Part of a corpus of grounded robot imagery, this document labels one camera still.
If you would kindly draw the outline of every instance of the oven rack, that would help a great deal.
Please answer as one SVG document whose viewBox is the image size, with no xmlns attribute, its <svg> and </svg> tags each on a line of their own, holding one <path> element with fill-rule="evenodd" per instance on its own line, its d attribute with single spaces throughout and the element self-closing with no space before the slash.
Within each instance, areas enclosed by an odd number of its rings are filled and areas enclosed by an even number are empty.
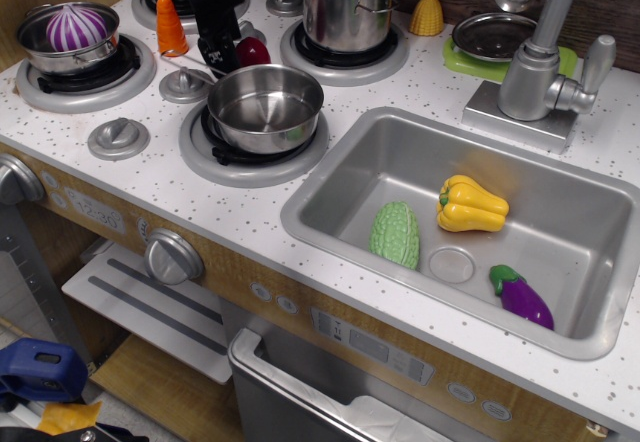
<svg viewBox="0 0 640 442">
<path fill-rule="evenodd" d="M 62 291 L 215 382 L 230 379 L 219 300 L 200 285 L 163 285 L 141 256 L 105 242 Z"/>
</svg>

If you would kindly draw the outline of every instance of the green tray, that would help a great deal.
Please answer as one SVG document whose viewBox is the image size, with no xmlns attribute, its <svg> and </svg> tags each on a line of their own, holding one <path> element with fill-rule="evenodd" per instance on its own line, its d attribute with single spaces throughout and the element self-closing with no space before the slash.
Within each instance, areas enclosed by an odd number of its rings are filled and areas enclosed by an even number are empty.
<svg viewBox="0 0 640 442">
<path fill-rule="evenodd" d="M 573 71 L 578 63 L 578 55 L 571 49 L 560 47 L 560 73 L 567 77 L 573 76 Z M 467 75 L 473 75 L 495 82 L 502 82 L 507 74 L 510 62 L 489 62 L 486 60 L 476 59 L 461 50 L 457 50 L 453 39 L 449 37 L 444 43 L 442 49 L 444 56 L 444 65 L 449 70 L 460 72 Z"/>
</svg>

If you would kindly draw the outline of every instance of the faucet handle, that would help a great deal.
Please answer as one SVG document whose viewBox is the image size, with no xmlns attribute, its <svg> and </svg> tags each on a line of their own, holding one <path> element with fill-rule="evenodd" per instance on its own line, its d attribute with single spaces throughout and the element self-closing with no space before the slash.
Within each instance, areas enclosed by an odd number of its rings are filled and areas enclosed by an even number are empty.
<svg viewBox="0 0 640 442">
<path fill-rule="evenodd" d="M 613 67 L 615 58 L 615 39 L 610 35 L 601 35 L 591 44 L 584 57 L 580 83 L 558 75 L 545 94 L 545 105 L 550 109 L 572 110 L 578 114 L 591 112 L 598 90 Z"/>
<path fill-rule="evenodd" d="M 613 67 L 616 59 L 616 39 L 610 35 L 598 37 L 584 57 L 582 67 L 582 91 L 585 94 L 596 94 Z"/>
</svg>

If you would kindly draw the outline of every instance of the yellow bell pepper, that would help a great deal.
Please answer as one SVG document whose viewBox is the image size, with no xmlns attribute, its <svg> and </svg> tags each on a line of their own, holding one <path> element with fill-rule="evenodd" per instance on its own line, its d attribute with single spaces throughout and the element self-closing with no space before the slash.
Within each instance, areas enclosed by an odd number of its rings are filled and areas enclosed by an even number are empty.
<svg viewBox="0 0 640 442">
<path fill-rule="evenodd" d="M 506 200 L 488 192 L 471 177 L 454 175 L 440 190 L 438 225 L 449 232 L 497 232 L 508 213 Z"/>
</svg>

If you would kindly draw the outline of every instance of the sink drain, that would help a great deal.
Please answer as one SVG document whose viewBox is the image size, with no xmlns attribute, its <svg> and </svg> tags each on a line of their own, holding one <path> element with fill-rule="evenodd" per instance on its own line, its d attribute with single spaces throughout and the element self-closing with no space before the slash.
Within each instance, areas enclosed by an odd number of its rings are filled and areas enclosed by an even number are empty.
<svg viewBox="0 0 640 442">
<path fill-rule="evenodd" d="M 448 284 L 466 282 L 475 272 L 471 257 L 452 248 L 435 252 L 429 259 L 429 268 L 435 277 Z"/>
</svg>

